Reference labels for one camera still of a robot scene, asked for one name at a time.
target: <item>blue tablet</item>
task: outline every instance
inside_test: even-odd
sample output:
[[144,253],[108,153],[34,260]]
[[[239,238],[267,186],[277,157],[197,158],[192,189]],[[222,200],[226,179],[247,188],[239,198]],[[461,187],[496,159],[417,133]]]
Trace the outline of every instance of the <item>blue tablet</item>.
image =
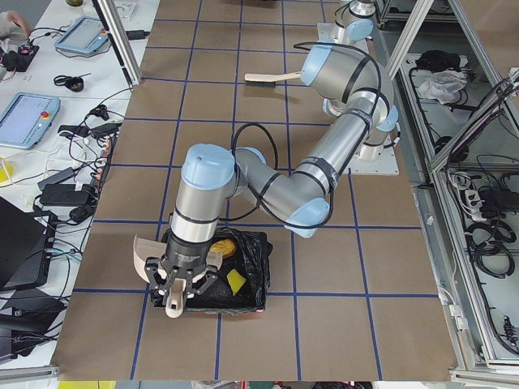
[[50,127],[59,105],[55,96],[17,93],[0,116],[0,146],[34,146]]
[[108,40],[103,24],[98,18],[79,18],[55,43],[61,51],[91,57]]

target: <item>tiled floor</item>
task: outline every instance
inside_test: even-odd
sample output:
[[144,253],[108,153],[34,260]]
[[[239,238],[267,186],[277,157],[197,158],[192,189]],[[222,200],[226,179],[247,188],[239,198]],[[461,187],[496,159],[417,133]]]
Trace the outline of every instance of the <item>tiled floor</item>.
[[[261,212],[231,224],[274,246],[262,314],[166,318],[133,270],[133,234],[161,235],[192,144],[229,147],[244,122],[262,122],[289,173],[326,131],[315,91],[297,80],[245,87],[243,75],[299,70],[292,44],[314,40],[336,8],[162,2],[54,354],[62,379],[448,379],[456,361],[402,164],[398,177],[344,176],[333,218],[311,240]],[[272,163],[261,133],[240,142]]]

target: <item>brush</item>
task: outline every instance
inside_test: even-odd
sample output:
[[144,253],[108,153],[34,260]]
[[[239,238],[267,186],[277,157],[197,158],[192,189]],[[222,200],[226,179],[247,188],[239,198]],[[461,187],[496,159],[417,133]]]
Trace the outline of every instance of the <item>brush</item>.
[[245,75],[245,85],[252,87],[274,88],[277,81],[285,81],[287,79],[298,79],[301,77],[301,72],[287,73],[285,75],[253,75],[247,73]]

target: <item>yellow cup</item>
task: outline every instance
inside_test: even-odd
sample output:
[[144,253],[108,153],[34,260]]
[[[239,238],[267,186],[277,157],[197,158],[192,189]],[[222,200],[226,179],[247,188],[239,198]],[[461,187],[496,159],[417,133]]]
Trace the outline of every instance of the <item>yellow cup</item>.
[[13,174],[13,165],[0,157],[0,182],[4,182],[9,179]]

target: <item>yellow object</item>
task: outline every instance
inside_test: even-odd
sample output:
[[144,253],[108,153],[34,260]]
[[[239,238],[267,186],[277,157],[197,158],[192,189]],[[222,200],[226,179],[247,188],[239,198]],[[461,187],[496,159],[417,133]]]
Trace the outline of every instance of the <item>yellow object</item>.
[[224,239],[211,245],[209,251],[213,253],[221,253],[221,256],[225,259],[232,257],[236,252],[237,246],[232,239]]
[[116,381],[61,381],[58,389],[115,389]]
[[0,182],[4,182],[9,179],[6,173],[6,169],[9,173],[9,176],[11,176],[13,174],[13,165],[0,157]]
[[245,281],[245,278],[236,269],[231,270],[227,274],[227,282],[229,282],[229,286],[233,290],[233,296],[236,296],[245,284]]

